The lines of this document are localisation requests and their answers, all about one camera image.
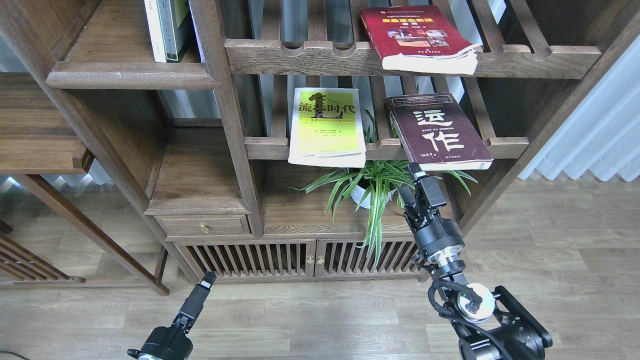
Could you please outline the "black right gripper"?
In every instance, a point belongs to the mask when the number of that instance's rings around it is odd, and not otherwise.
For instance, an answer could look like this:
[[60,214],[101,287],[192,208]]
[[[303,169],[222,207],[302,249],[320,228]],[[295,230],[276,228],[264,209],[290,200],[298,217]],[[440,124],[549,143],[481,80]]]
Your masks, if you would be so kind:
[[[463,247],[462,235],[454,221],[442,218],[439,211],[447,201],[437,178],[423,171],[416,162],[410,162],[407,168],[414,180],[415,194],[409,186],[400,187],[398,194],[404,203],[404,216],[419,253],[432,256],[445,248]],[[432,211],[431,217],[420,217],[420,210]]]

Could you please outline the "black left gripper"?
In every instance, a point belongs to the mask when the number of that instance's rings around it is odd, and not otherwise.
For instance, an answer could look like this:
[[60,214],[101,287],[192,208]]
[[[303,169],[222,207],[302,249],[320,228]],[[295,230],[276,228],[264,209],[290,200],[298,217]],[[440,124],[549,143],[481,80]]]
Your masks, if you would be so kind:
[[215,272],[206,271],[174,317],[174,325],[154,328],[141,350],[129,348],[126,354],[137,360],[187,360],[194,349],[187,334],[201,314],[217,277]]

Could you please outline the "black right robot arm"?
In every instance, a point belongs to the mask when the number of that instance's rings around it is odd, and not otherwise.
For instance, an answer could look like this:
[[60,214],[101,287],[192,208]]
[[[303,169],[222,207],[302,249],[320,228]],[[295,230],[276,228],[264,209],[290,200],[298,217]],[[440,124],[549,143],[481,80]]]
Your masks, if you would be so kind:
[[430,275],[427,297],[454,328],[461,358],[543,360],[553,345],[550,333],[502,285],[491,291],[466,280],[463,238],[454,222],[441,216],[447,203],[441,187],[415,162],[407,168],[414,190],[403,186],[399,194],[418,250],[413,263]]

